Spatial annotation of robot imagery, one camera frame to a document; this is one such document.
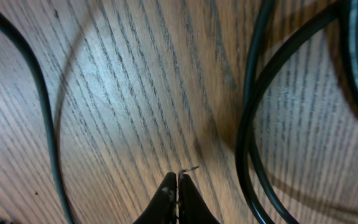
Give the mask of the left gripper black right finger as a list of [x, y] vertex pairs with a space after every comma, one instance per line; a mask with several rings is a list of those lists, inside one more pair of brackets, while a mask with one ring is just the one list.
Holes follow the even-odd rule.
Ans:
[[209, 210], [201, 194], [186, 172], [196, 170], [183, 169], [178, 173], [178, 220], [179, 224], [219, 224]]

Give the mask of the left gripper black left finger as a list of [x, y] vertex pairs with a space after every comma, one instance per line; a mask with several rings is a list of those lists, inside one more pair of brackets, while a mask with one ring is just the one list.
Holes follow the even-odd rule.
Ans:
[[174, 224], [177, 222], [177, 176], [168, 172], [146, 209], [134, 224]]

